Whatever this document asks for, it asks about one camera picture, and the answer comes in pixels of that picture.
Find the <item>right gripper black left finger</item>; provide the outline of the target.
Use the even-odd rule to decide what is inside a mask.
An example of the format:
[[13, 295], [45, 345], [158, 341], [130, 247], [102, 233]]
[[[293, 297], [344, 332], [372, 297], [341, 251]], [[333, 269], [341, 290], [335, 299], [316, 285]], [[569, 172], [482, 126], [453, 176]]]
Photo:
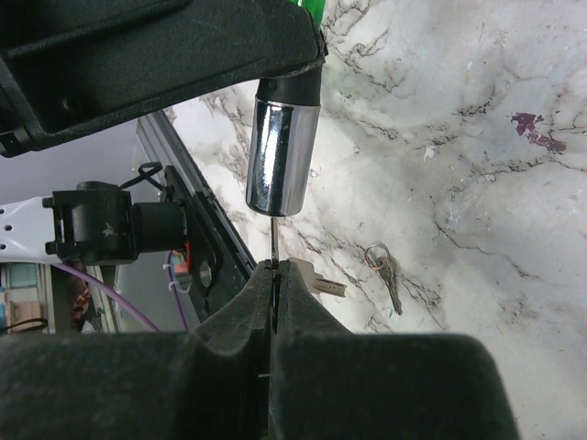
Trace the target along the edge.
[[271, 269], [190, 332], [6, 335], [4, 439], [272, 439]]

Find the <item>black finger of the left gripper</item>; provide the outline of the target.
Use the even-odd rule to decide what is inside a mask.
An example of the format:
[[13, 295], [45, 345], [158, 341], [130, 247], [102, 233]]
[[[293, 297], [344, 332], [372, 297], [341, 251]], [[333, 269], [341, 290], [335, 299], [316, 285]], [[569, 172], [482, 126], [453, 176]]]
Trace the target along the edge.
[[320, 65], [288, 1], [4, 1], [1, 153], [83, 138], [213, 91]]

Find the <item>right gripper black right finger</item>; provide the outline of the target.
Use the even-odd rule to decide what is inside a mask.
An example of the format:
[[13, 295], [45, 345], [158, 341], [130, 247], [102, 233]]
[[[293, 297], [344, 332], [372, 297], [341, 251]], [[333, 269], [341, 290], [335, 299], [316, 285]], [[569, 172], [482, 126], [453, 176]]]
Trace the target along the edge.
[[456, 334], [354, 335], [271, 265], [273, 439], [516, 439], [498, 368]]

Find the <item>green cable lock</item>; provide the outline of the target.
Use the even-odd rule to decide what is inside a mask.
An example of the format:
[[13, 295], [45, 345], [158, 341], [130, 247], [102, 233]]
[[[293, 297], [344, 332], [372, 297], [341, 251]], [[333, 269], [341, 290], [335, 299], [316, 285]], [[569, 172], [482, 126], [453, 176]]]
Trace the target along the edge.
[[298, 214], [321, 109], [324, 57], [307, 67], [281, 68], [260, 77], [249, 151], [246, 203], [271, 217]]

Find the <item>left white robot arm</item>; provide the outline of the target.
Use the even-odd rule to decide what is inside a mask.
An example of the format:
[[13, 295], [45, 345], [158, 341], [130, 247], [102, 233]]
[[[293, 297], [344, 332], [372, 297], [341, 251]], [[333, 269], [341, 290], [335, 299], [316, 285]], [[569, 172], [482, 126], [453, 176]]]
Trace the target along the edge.
[[[84, 138], [228, 86], [307, 74], [327, 55], [318, 20], [294, 1], [4, 1], [1, 153]], [[179, 248], [183, 209], [133, 203], [127, 184], [1, 210], [1, 258], [127, 263]]]

